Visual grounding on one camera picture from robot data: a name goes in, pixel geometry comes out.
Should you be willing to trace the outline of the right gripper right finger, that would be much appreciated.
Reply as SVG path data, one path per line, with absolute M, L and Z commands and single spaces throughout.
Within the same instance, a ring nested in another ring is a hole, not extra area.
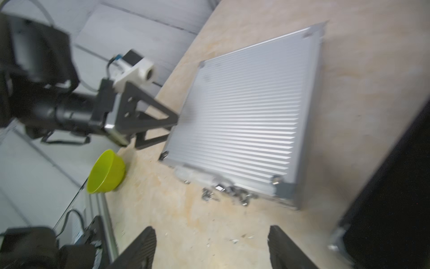
M 268 248 L 273 269 L 318 269 L 277 225 L 270 226 Z

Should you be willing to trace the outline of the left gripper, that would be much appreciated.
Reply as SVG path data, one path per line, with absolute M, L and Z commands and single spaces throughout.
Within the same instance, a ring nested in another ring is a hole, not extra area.
M 90 118 L 91 130 L 118 146 L 128 146 L 129 134 L 137 133 L 136 150 L 165 142 L 167 134 L 146 139 L 145 132 L 158 128 L 170 130 L 179 120 L 175 112 L 152 97 L 155 96 L 155 64 L 131 49 L 124 55 L 114 56 L 106 72 L 108 77 L 101 81 Z

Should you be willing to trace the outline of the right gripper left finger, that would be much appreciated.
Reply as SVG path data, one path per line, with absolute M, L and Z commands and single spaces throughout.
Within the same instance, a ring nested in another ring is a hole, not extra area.
M 151 269 L 157 246 L 156 231 L 146 227 L 143 232 L 108 266 L 108 269 Z

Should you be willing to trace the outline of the black poker case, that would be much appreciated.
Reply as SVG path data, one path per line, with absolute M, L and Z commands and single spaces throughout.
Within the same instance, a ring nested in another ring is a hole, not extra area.
M 351 203 L 329 248 L 355 269 L 429 268 L 429 105 Z

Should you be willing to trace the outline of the silver aluminium poker case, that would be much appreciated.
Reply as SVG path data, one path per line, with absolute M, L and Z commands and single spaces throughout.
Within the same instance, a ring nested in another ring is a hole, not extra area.
M 203 61 L 159 161 L 247 206 L 301 206 L 325 23 Z

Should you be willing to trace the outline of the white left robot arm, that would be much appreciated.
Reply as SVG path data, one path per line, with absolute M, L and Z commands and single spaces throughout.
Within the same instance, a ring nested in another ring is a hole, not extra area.
M 1 14 L 1 127 L 16 119 L 31 139 L 52 144 L 56 131 L 84 138 L 105 136 L 138 150 L 167 140 L 146 139 L 149 130 L 171 130 L 178 115 L 145 92 L 153 63 L 134 50 L 113 57 L 121 73 L 101 80 L 94 95 L 80 85 L 68 34 L 52 26 Z

